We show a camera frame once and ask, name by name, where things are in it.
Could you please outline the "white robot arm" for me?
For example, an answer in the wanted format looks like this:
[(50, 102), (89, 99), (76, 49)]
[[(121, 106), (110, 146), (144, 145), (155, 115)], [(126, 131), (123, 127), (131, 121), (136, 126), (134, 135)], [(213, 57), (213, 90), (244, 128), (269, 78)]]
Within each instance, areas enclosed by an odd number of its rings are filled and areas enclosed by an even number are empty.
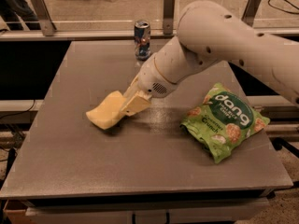
[(299, 100), (299, 43), (254, 30), (217, 3), (199, 0), (181, 12), (177, 35), (141, 67), (123, 95), (132, 116), (163, 98), (186, 77), (226, 61), (294, 105)]

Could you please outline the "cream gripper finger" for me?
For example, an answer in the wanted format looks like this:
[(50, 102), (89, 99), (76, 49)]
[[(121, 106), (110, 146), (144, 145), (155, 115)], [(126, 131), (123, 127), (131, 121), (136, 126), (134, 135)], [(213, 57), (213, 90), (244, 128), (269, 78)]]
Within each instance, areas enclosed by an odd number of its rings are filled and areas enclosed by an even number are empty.
[(135, 78), (132, 80), (131, 84), (129, 85), (126, 92), (123, 94), (125, 98), (129, 98), (133, 96), (138, 91), (138, 76), (135, 76)]
[(122, 114), (132, 116), (150, 107), (151, 96), (143, 91), (136, 91), (124, 96), (125, 100), (121, 106)]

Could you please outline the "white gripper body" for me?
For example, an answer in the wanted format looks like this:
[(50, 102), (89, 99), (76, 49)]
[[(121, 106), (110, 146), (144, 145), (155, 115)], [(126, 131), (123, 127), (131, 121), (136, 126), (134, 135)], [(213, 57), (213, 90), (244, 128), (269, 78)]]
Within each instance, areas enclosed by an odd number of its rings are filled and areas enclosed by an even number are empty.
[(164, 98), (178, 87), (159, 73), (154, 57), (150, 57), (143, 63), (137, 76), (139, 89), (153, 98)]

